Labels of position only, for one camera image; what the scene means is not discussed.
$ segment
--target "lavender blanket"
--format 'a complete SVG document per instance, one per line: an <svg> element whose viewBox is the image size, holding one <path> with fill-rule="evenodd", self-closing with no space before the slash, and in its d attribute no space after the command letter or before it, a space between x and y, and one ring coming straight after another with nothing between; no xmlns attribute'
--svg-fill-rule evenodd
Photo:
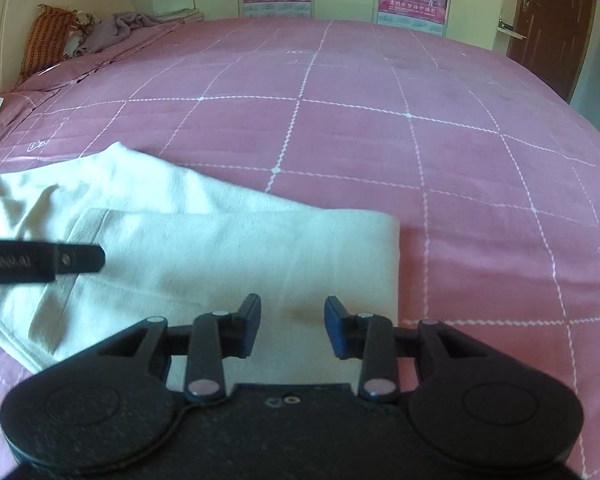
<svg viewBox="0 0 600 480"><path fill-rule="evenodd" d="M131 36L131 31L136 28L153 27L159 22L145 14L139 14L132 10L128 12L116 12L106 20L98 23L93 32L77 50L78 56L83 54L94 54L108 46L115 45Z"/></svg>

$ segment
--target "shelf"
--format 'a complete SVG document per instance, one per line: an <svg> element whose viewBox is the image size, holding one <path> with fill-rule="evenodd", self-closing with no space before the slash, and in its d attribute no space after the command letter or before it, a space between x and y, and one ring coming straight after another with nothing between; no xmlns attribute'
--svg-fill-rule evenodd
<svg viewBox="0 0 600 480"><path fill-rule="evenodd" d="M508 30L506 28L498 27L498 32L507 34L508 36L517 38L518 40L526 40L526 36L523 36L522 34L518 34L517 32L513 32L513 30Z"/></svg>

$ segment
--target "patterned pillowcase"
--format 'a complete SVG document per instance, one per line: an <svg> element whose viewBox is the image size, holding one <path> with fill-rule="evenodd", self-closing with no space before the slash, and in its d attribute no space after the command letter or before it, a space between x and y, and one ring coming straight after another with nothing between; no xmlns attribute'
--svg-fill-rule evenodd
<svg viewBox="0 0 600 480"><path fill-rule="evenodd" d="M25 46L21 81L64 59L64 46L75 21L73 11L46 5L39 7L40 15L31 25Z"/></svg>
<svg viewBox="0 0 600 480"><path fill-rule="evenodd" d="M94 14L85 12L84 10L74 10L74 13L75 21L71 26L71 32L64 47L65 59L76 57L76 50L82 46L84 40L93 32L95 26L102 21Z"/></svg>

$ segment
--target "metal screw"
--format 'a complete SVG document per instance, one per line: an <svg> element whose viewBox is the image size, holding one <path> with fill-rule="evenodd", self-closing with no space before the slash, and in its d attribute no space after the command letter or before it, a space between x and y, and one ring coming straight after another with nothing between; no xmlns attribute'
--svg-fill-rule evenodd
<svg viewBox="0 0 600 480"><path fill-rule="evenodd" d="M269 399L264 401L265 406L270 408L282 408L282 399L279 397L269 397Z"/></svg>
<svg viewBox="0 0 600 480"><path fill-rule="evenodd" d="M379 397L392 394L397 386L389 379L369 379L364 384L364 389L372 397Z"/></svg>
<svg viewBox="0 0 600 480"><path fill-rule="evenodd" d="M189 383L187 390L197 397L206 397L220 391L220 384L211 379L198 379Z"/></svg>

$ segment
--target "pillow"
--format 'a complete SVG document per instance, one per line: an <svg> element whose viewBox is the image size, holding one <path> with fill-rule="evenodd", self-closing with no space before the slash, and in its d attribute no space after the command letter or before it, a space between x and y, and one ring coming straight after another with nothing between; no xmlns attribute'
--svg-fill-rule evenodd
<svg viewBox="0 0 600 480"><path fill-rule="evenodd" d="M155 27L138 28L131 32L130 38L107 47L102 52L67 59L33 75L16 86L16 90L52 91L77 83L95 70L131 56L182 26L184 22L168 22Z"/></svg>
<svg viewBox="0 0 600 480"><path fill-rule="evenodd" d="M74 10L75 20L71 26L71 32L64 46L65 59L76 57L77 50L82 46L87 36L93 32L97 23L102 20L98 19L94 14L85 12L84 10Z"/></svg>
<svg viewBox="0 0 600 480"><path fill-rule="evenodd" d="M20 78L27 80L40 70L64 59L64 46L75 21L75 12L39 5L40 15L35 19L20 68Z"/></svg>

